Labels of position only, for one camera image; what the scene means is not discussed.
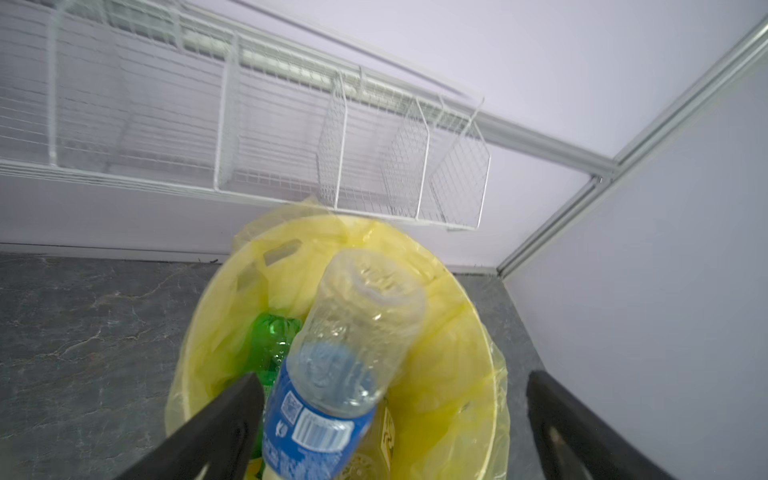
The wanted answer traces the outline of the green bottle yellow cap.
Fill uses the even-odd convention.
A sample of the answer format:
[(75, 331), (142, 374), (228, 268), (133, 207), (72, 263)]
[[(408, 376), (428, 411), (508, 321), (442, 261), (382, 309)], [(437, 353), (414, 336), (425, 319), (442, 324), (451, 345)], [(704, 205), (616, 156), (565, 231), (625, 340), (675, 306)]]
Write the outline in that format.
[(267, 312), (261, 313), (251, 324), (244, 371), (258, 377), (264, 390), (264, 404), (267, 404), (283, 361), (302, 326), (300, 319)]

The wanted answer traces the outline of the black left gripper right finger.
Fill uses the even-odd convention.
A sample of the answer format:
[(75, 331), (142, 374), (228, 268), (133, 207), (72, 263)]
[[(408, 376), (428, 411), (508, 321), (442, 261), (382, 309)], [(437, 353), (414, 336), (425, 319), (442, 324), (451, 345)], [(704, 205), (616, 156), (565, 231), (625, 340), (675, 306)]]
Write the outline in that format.
[(547, 479), (669, 479), (544, 370), (530, 373), (528, 419)]

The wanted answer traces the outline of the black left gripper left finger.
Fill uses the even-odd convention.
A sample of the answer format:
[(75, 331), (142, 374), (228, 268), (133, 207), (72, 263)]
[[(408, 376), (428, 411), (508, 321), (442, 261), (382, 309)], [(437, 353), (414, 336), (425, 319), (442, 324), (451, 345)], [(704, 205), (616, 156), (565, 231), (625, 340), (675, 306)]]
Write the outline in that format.
[(264, 410), (264, 389), (243, 375), (121, 479), (242, 479)]

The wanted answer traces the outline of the small bottle blue label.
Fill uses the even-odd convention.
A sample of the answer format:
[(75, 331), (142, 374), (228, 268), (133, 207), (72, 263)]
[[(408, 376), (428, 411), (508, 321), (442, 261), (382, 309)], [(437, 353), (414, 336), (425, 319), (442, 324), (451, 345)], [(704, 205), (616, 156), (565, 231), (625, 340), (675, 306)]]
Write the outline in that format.
[(420, 335), (426, 294), (394, 259), (349, 248), (330, 261), (264, 413), (267, 479), (332, 479), (349, 463)]

